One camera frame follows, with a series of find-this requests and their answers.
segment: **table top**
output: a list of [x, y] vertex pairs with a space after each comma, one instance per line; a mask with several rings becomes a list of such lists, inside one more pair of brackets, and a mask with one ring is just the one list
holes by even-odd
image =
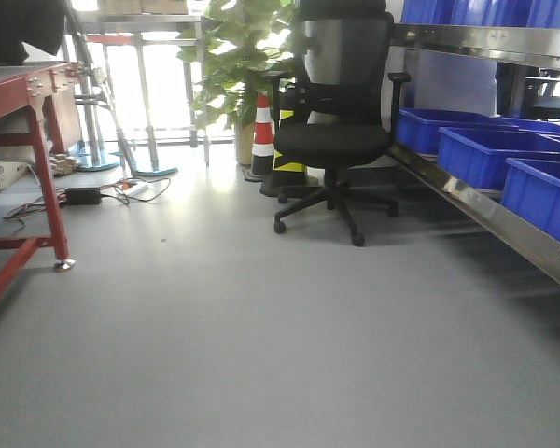
[[61, 63], [62, 62], [57, 62], [57, 61], [45, 61], [45, 62], [26, 63], [25, 65], [0, 65], [0, 82], [23, 77], [37, 70], [50, 68], [54, 65], [59, 65]]
[[58, 61], [0, 65], [0, 118], [68, 89], [69, 79], [76, 76], [73, 64]]

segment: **power adapter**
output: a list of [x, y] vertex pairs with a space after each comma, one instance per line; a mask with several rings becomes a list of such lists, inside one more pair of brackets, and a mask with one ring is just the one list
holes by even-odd
[[96, 205], [102, 202], [102, 192], [99, 187], [66, 189], [64, 194], [67, 205]]

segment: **traffic cone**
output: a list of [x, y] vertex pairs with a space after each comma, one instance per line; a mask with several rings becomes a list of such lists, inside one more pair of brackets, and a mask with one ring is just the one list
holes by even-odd
[[[280, 120], [288, 119], [294, 115], [297, 97], [295, 89], [287, 89], [280, 98]], [[265, 196], [275, 197], [282, 190], [288, 191], [290, 187], [316, 185], [314, 179], [307, 175], [307, 167], [302, 163], [287, 160], [277, 150], [273, 153], [272, 173], [263, 180], [259, 192]], [[288, 194], [289, 197], [301, 197], [302, 194]]]
[[258, 110], [255, 118], [255, 137], [250, 169], [243, 171], [245, 180], [262, 182], [272, 172], [273, 166], [273, 123], [270, 101], [266, 95], [258, 94]]

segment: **orange and white traffic cone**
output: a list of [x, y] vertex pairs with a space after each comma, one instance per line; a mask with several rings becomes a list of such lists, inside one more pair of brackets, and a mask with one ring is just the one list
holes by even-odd
[[255, 137], [251, 150], [251, 169], [245, 170], [245, 180], [262, 182], [273, 167], [273, 122], [270, 101], [258, 94], [258, 110], [255, 118]]

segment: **chair base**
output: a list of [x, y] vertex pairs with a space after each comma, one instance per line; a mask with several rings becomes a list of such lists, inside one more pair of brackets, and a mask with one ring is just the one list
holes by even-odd
[[[368, 191], [352, 190], [348, 188], [347, 185], [338, 184], [337, 177], [338, 176], [334, 170], [326, 170], [324, 174], [323, 187], [313, 188], [312, 193], [292, 203], [274, 215], [274, 231], [276, 233], [284, 233], [286, 231], [287, 226], [282, 221], [283, 217], [293, 215], [317, 203], [326, 202], [328, 210], [338, 210], [338, 213], [351, 232], [353, 245], [362, 246], [365, 244], [365, 237], [358, 231], [357, 224], [348, 211], [344, 199], [363, 200], [368, 203], [386, 205], [388, 207], [387, 213], [389, 216], [397, 217], [399, 215], [399, 204], [396, 201]], [[279, 195], [278, 201], [283, 203], [286, 201], [286, 197]]]

